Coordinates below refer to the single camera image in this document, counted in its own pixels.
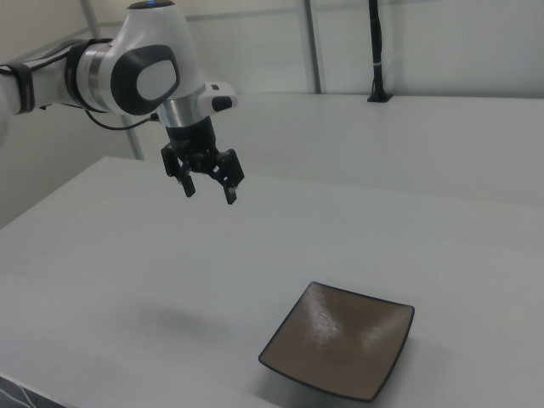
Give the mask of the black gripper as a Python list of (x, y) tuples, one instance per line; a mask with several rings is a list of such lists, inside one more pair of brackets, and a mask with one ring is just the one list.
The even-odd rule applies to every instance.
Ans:
[(190, 173), (207, 174), (223, 186), (227, 203), (234, 204), (236, 189), (245, 175), (234, 150), (218, 150), (212, 120), (208, 117), (187, 127), (166, 130), (169, 143), (161, 149), (161, 156), (167, 176), (176, 178), (191, 198), (196, 187)]

